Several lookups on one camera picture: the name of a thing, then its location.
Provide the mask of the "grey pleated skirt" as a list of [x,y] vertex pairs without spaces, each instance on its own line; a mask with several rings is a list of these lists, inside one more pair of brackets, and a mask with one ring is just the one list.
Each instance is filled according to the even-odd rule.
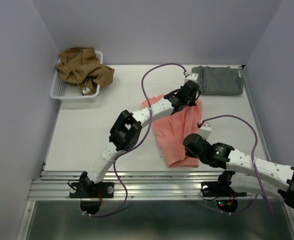
[[197,84],[203,96],[239,96],[244,90],[244,78],[237,68],[197,66]]

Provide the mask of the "pink skirt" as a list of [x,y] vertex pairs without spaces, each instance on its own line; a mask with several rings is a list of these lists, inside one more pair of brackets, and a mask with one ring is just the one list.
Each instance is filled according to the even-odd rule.
[[169,168],[199,167],[197,158],[185,155],[183,141],[198,131],[201,119],[202,102],[197,100],[195,106],[187,106],[180,112],[152,122],[153,134]]

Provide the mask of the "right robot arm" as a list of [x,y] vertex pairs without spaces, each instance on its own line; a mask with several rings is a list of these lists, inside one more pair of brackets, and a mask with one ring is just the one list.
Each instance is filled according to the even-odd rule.
[[205,198],[246,197],[249,194],[284,201],[294,209],[294,166],[272,163],[224,144],[210,144],[193,133],[183,140],[185,153],[212,168],[223,169],[216,181],[203,183]]

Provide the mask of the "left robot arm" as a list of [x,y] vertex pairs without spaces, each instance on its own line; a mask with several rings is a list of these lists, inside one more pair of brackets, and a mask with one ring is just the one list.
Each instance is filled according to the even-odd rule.
[[187,80],[178,90],[166,94],[151,106],[134,112],[122,111],[110,129],[109,143],[102,152],[102,158],[80,175],[82,193],[87,197],[95,196],[111,165],[137,145],[142,129],[194,104],[198,90],[199,85],[195,81]]

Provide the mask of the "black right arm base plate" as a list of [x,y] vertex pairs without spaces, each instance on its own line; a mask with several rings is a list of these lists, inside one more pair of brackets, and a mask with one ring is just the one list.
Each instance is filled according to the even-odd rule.
[[219,184],[217,181],[204,181],[201,192],[205,198],[246,197],[246,192],[235,191],[228,184]]

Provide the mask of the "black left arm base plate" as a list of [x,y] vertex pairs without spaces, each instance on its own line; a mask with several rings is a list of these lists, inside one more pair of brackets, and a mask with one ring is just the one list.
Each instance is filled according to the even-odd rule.
[[70,187],[69,197],[71,199],[112,199],[114,197],[115,184],[113,182],[100,182],[92,189],[86,191],[79,182],[67,183]]

